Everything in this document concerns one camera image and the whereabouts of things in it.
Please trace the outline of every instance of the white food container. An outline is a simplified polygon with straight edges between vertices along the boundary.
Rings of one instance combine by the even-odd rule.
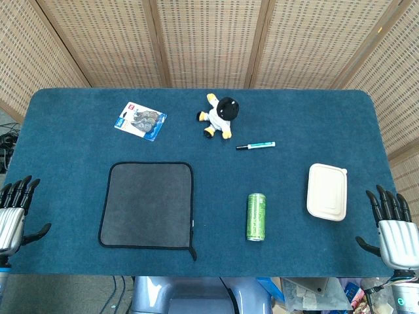
[[[319,218],[341,221],[346,216],[347,170],[313,164],[308,174],[307,210]]]

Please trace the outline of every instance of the black plush head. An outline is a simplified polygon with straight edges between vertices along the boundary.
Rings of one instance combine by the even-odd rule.
[[[224,97],[218,103],[217,114],[223,120],[234,120],[238,114],[238,102],[230,97]]]

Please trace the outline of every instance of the gray cloth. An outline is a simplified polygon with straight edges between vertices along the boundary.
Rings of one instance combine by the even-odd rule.
[[[115,164],[100,228],[106,247],[189,249],[192,169],[184,163]]]

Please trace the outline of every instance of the floor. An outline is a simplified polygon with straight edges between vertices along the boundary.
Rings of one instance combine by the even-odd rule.
[[[14,120],[0,110],[0,125]],[[6,175],[0,174],[0,186]],[[117,313],[125,313],[133,293],[131,277],[124,277],[126,288]],[[123,291],[121,276],[115,277],[117,289],[103,314],[114,313]],[[66,314],[99,313],[112,295],[112,276],[85,275],[10,275],[4,293],[0,314]]]

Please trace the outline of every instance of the woven wall panel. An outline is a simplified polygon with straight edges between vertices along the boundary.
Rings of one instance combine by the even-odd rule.
[[[87,86],[27,0],[0,1],[0,60],[0,100],[21,117],[40,88]]]
[[[93,87],[158,87],[141,0],[40,0]]]
[[[346,87],[365,90],[373,98],[388,154],[419,137],[418,0],[412,2]]]
[[[419,153],[392,167],[394,183],[398,193],[409,203],[416,223],[419,222]]]
[[[390,0],[277,0],[256,88],[330,88]]]
[[[159,0],[173,87],[243,88],[260,0]]]

